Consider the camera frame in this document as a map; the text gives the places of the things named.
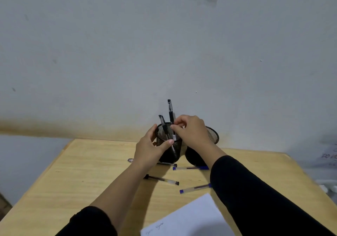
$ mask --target white wall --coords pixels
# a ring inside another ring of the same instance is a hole
[[[14,205],[70,139],[0,135],[0,192]]]
[[[2,131],[137,141],[170,98],[222,147],[308,161],[337,136],[337,0],[0,0],[0,15]]]

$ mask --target black long sleeve shirt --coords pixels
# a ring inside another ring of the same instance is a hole
[[[220,157],[210,179],[243,236],[334,235],[233,157]],[[102,210],[89,206],[74,215],[57,236],[83,234],[111,236],[117,232]]]

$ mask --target desk surface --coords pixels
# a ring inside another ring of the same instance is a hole
[[[133,157],[135,146],[132,142],[73,140],[0,222],[1,235],[55,235],[130,165],[127,159]],[[336,205],[288,155],[224,151],[337,234]],[[190,166],[184,156],[177,163]],[[141,228],[207,192],[235,234],[240,235],[212,189],[179,194],[180,189],[207,183],[209,171],[173,171],[158,165],[149,174],[179,181],[180,185],[143,180],[120,235],[138,235]]]

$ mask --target finger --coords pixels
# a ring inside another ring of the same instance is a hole
[[[151,139],[151,142],[156,138],[155,131],[157,128],[157,124],[154,124],[149,130],[146,132],[145,137]]]
[[[178,125],[171,125],[171,129],[173,131],[175,131],[181,138],[184,137],[184,131],[185,129],[183,129],[182,127],[179,127]]]
[[[185,115],[185,114],[180,115],[177,119],[174,120],[174,124],[178,125],[178,124],[183,123],[183,125],[186,126],[190,117],[191,117],[190,115]]]
[[[173,145],[173,143],[174,143],[174,140],[173,139],[169,139],[169,140],[166,140],[164,143],[162,143],[157,148],[163,153],[167,149],[169,149],[171,147],[171,145]]]

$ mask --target mesh cup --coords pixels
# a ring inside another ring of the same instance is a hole
[[[166,126],[167,126],[167,131],[169,133],[169,137],[170,139],[172,139],[172,129],[170,128],[171,123],[167,122]],[[156,146],[161,145],[162,143],[164,143],[167,138],[166,138],[166,134],[163,130],[163,127],[161,126],[161,124],[159,124],[156,128],[156,136],[157,136],[157,144]],[[169,149],[167,149],[163,155],[161,156],[161,158],[159,159],[160,162],[169,162],[169,163],[175,163],[177,160],[179,160],[180,158],[180,150],[181,150],[181,144],[183,142],[183,140],[180,138],[180,136],[176,135],[177,140],[174,142],[173,144],[173,148],[174,150],[172,150],[172,148],[170,147]]]
[[[210,127],[206,126],[206,128],[207,128],[209,139],[214,144],[217,144],[219,142],[219,135],[217,134],[217,132]],[[194,166],[206,166],[206,163],[200,157],[200,155],[194,149],[190,148],[189,146],[186,149],[185,157],[188,160],[188,162]]]

